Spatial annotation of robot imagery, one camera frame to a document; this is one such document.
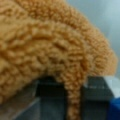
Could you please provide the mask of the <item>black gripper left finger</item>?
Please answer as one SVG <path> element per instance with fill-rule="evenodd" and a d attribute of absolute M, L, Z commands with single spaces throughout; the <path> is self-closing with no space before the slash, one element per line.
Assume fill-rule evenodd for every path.
<path fill-rule="evenodd" d="M 36 95 L 40 98 L 40 120 L 66 120 L 67 98 L 62 83 L 40 79 Z"/>

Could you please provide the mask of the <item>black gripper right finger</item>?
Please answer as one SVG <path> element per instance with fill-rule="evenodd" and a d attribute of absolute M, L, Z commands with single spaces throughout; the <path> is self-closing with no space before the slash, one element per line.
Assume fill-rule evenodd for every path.
<path fill-rule="evenodd" d="M 82 120 L 107 120 L 109 102 L 114 97 L 110 88 L 113 76 L 89 76 L 81 88 Z"/>

